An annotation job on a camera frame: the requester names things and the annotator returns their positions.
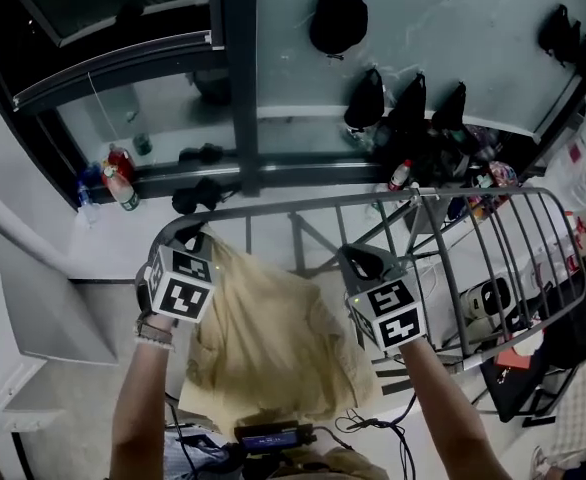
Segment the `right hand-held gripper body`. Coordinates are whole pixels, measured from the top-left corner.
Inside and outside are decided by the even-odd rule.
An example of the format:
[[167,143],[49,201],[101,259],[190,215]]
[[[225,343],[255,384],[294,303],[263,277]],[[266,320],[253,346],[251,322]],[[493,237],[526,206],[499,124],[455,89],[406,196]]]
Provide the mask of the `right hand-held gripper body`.
[[337,253],[346,306],[358,331],[382,352],[427,334],[424,307],[405,283],[406,262],[367,244],[346,244]]

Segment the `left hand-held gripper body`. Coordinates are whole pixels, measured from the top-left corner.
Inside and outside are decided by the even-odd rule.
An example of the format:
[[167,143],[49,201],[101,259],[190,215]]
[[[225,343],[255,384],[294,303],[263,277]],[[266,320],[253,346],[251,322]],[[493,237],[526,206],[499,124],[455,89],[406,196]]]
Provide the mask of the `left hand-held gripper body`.
[[135,277],[140,311],[189,323],[202,320],[218,283],[212,237],[201,225],[166,227]]

